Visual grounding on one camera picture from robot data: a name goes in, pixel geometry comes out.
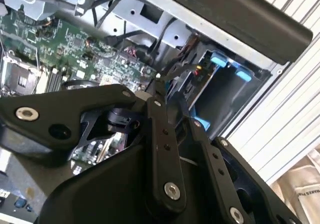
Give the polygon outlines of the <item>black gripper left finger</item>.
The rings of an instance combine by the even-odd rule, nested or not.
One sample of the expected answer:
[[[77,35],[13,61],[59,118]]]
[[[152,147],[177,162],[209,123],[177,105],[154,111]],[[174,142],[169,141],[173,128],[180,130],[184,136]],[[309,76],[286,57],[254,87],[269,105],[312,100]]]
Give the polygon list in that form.
[[[153,94],[143,100],[121,84],[5,97],[0,100],[0,144],[41,165],[60,167],[79,147],[114,133],[132,140],[123,154],[60,184],[49,201],[72,200],[80,188],[105,188],[115,179],[112,163],[120,163],[116,176],[144,159],[138,172],[145,178],[146,200],[163,212],[180,213],[187,203],[185,191],[177,200],[165,195],[165,184],[184,183],[174,127],[168,122],[166,89],[153,82]]]

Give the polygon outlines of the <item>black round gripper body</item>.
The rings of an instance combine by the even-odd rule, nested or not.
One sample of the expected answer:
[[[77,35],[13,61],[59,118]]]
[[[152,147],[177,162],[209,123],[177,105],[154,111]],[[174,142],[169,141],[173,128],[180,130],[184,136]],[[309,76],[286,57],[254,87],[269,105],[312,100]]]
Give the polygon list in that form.
[[[146,154],[132,147],[60,184],[47,198],[39,224],[219,224],[199,167],[181,160],[185,210],[152,216],[146,207]]]

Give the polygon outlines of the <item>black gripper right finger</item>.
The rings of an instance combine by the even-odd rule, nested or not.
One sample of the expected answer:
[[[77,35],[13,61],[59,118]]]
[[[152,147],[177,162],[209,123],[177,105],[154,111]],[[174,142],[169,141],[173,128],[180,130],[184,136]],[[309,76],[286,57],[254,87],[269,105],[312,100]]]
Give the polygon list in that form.
[[[184,95],[174,94],[179,154],[196,164],[191,189],[203,224],[296,224],[298,218],[223,137],[209,139],[192,118]]]

